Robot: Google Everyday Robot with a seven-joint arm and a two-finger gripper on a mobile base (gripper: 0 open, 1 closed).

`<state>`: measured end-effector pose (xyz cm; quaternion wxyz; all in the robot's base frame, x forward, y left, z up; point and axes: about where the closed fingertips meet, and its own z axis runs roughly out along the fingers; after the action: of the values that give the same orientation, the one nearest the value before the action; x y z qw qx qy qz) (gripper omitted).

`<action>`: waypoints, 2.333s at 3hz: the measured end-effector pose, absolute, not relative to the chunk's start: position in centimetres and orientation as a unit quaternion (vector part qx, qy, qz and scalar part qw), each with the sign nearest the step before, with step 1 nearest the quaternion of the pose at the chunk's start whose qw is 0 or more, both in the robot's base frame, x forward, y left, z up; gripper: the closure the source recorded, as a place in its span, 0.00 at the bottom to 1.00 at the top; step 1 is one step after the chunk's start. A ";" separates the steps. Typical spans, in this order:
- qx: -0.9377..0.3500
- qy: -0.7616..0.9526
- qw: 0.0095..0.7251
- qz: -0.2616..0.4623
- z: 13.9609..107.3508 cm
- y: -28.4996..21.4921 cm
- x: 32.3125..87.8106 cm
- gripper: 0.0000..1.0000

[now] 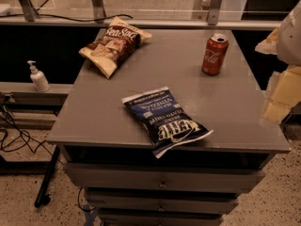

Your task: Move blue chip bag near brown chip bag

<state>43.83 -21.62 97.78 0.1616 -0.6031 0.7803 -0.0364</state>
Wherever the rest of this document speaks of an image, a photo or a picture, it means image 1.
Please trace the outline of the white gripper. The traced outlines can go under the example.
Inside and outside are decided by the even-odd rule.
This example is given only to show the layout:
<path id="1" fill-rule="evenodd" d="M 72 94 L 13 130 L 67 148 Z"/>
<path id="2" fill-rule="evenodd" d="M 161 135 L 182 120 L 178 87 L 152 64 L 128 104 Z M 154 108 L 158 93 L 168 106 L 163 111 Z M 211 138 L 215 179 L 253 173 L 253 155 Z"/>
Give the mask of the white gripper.
<path id="1" fill-rule="evenodd" d="M 291 64 L 284 72 L 273 72 L 265 91 L 261 117 L 281 124 L 291 110 L 301 102 L 301 1 L 255 51 L 276 55 Z"/>

